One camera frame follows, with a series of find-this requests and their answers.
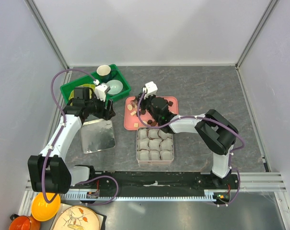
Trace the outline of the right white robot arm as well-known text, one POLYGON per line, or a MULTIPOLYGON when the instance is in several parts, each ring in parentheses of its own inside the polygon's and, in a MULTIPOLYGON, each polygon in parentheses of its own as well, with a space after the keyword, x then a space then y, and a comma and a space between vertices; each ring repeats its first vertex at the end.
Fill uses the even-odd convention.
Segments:
POLYGON ((210 109, 202 115, 177 115, 170 112, 166 99, 155 95, 144 98, 144 94, 139 94, 132 103, 137 106, 137 116, 141 111, 151 115, 156 122, 152 128, 169 134, 198 134, 213 152, 212 185, 220 189, 228 183, 230 154, 236 150, 234 144, 240 136, 236 127, 219 112, 210 109))

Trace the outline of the pink chocolate tin box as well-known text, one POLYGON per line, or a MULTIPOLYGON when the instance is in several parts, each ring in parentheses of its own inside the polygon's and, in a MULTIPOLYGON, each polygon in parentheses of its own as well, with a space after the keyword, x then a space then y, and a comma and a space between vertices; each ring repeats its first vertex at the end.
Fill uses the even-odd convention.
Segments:
POLYGON ((137 130, 136 159, 139 165, 168 165, 174 160, 173 135, 160 129, 137 130))

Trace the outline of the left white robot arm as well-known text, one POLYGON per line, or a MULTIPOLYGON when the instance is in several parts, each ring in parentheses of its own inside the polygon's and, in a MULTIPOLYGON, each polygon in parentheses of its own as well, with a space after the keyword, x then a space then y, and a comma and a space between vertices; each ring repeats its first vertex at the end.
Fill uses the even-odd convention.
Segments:
POLYGON ((81 136, 81 149, 85 154, 116 145, 111 121, 115 116, 113 102, 106 99, 109 90, 106 84, 95 89, 74 89, 74 96, 63 109, 52 138, 38 155, 30 156, 28 160, 30 181, 35 192, 65 194, 78 183, 85 188, 96 185, 93 166, 79 164, 68 169, 65 158, 77 133, 81 136))

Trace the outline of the metal tongs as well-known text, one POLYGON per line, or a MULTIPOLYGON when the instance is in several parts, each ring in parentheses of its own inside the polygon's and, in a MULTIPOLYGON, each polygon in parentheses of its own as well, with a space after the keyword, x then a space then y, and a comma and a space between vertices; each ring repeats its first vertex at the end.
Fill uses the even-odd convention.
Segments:
POLYGON ((137 106, 138 106, 138 101, 137 101, 137 99, 131 100, 130 105, 131 105, 131 108, 132 108, 133 110, 137 110, 137 106))

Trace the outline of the pink plastic tray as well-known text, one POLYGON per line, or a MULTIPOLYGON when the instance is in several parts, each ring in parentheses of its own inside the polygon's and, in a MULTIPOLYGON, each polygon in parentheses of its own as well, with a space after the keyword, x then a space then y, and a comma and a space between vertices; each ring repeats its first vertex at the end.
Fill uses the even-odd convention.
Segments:
MULTIPOLYGON (((179 113, 178 100, 173 96, 164 96, 163 98, 173 103, 172 106, 169 106, 169 111, 174 114, 178 114, 179 113)), ((135 114, 134 116, 130 115, 131 112, 137 111, 137 110, 133 110, 130 105, 131 100, 134 100, 134 99, 135 99, 135 96, 128 97, 125 103, 124 128, 129 131, 134 131, 134 130, 138 130, 140 127, 145 127, 139 121, 137 114, 135 114)))

